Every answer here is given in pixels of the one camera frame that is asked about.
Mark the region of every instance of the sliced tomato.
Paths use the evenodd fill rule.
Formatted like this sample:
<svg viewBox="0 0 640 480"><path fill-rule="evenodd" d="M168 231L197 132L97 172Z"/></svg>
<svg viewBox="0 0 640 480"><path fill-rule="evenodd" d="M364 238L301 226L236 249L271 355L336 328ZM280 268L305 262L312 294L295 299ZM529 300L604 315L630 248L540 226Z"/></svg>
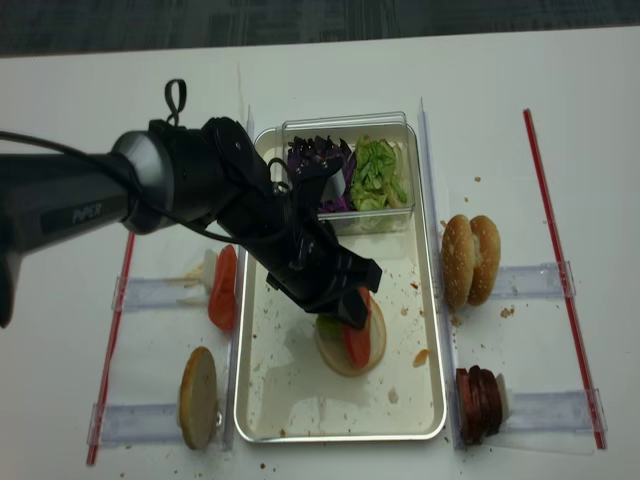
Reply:
<svg viewBox="0 0 640 480"><path fill-rule="evenodd" d="M356 368L364 368L369 363L371 355L371 296L369 290L359 287L358 292L367 306L367 322L362 330L344 326L344 343L347 346L349 359Z"/></svg>
<svg viewBox="0 0 640 480"><path fill-rule="evenodd" d="M227 245L218 255L216 274L213 279L213 290L209 297L209 320L224 332L233 330L236 297L236 267L238 257L232 245Z"/></svg>

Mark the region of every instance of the gray carpet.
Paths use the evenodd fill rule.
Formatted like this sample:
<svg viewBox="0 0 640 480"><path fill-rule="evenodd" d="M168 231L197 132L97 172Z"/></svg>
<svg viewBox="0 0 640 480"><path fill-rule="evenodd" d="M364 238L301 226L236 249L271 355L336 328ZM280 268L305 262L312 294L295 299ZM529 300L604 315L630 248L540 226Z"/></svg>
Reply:
<svg viewBox="0 0 640 480"><path fill-rule="evenodd" d="M0 0L0 55L638 23L639 0Z"/></svg>

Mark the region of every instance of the metal tray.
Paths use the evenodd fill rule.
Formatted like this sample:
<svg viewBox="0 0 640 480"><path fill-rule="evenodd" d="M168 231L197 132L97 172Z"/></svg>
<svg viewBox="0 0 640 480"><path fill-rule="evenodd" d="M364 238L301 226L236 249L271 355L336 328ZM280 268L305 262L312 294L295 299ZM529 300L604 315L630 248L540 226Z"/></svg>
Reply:
<svg viewBox="0 0 640 480"><path fill-rule="evenodd" d="M408 130L408 148L417 159L416 136ZM276 129L267 130L258 136L256 149L271 158L279 141ZM421 192L420 175L412 181L414 191ZM340 241L383 269L374 298L387 326L385 356L361 377L333 372L316 350L314 316L268 287L266 270L247 255L238 269L242 311L234 416L250 442L428 440L444 425L444 377L422 202L416 202L403 232ZM423 348L429 349L427 363L414 368Z"/></svg>

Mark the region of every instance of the white table surface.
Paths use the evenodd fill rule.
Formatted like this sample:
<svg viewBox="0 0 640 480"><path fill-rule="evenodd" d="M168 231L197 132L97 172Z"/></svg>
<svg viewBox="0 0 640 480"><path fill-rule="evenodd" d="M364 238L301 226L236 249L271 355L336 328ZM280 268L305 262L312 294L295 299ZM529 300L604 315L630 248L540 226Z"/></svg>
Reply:
<svg viewBox="0 0 640 480"><path fill-rule="evenodd" d="M435 158L495 155L510 141L496 132L522 122L522 109L531 108L579 285L609 449L593 456L495 447L456 453L446 433L426 444L324 447L259 447L237 437L223 455L179 445L102 449L87 468L89 412L126 241L115 225L23 263L14 319L0 332L0 476L635 478L639 49L640 28L621 28L1 60L0 129L93 152L165 118L163 87L174 77L188 83L181 121L191 127L211 116L244 121L249 104L256 132L284 119L390 110L415 122L423 97Z"/></svg>

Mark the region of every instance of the purple cabbage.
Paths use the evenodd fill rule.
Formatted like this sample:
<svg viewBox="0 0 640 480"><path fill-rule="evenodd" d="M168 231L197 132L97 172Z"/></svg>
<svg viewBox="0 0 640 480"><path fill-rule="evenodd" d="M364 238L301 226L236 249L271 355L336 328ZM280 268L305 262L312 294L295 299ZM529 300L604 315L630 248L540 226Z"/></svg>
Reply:
<svg viewBox="0 0 640 480"><path fill-rule="evenodd" d="M306 165L320 163L324 160L332 158L342 159L342 174L344 175L345 190L342 196L334 200L322 202L319 213L329 212L350 212L353 210L349 201L349 193L351 191L351 179L356 170L356 154L352 152L343 139L340 139L340 145L336 145L327 137L316 136L315 139L307 139L295 137L293 142L289 142L289 151L287 155L287 165L289 170L295 175L296 170L304 168Z"/></svg>

